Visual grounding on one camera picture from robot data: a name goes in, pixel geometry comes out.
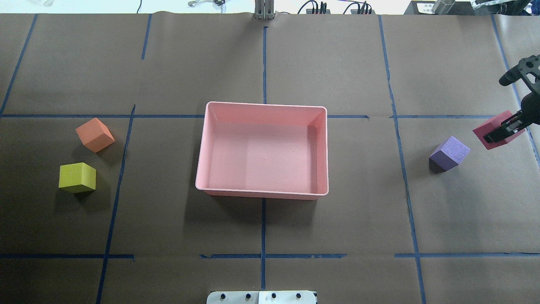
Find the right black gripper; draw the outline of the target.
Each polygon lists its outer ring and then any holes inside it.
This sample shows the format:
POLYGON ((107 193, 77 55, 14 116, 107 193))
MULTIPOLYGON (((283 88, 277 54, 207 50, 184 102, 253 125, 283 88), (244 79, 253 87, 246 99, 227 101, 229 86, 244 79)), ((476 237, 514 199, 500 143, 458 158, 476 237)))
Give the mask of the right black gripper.
POLYGON ((510 142, 530 124, 540 125, 540 97, 527 94, 521 100, 521 111, 504 120, 499 127, 483 136, 488 144, 510 142))

